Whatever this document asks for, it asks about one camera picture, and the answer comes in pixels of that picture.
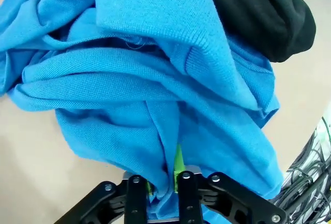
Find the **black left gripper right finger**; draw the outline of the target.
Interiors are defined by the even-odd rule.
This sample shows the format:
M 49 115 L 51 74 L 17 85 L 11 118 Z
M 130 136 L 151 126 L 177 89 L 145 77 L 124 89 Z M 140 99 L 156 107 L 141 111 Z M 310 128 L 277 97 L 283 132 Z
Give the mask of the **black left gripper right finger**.
M 197 166 L 184 164 L 178 145 L 174 160 L 174 190 L 179 200 L 179 223 L 205 223 L 202 206 L 230 223 L 285 223 L 286 212 L 229 176 L 204 177 Z

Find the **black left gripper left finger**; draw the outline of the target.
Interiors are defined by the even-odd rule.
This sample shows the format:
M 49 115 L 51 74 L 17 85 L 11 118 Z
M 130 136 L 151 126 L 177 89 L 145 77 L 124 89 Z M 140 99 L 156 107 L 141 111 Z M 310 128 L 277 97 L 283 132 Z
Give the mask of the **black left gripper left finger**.
M 125 174 L 121 183 L 103 181 L 65 213 L 55 224 L 113 223 L 124 216 L 124 223 L 147 223 L 147 180 Z

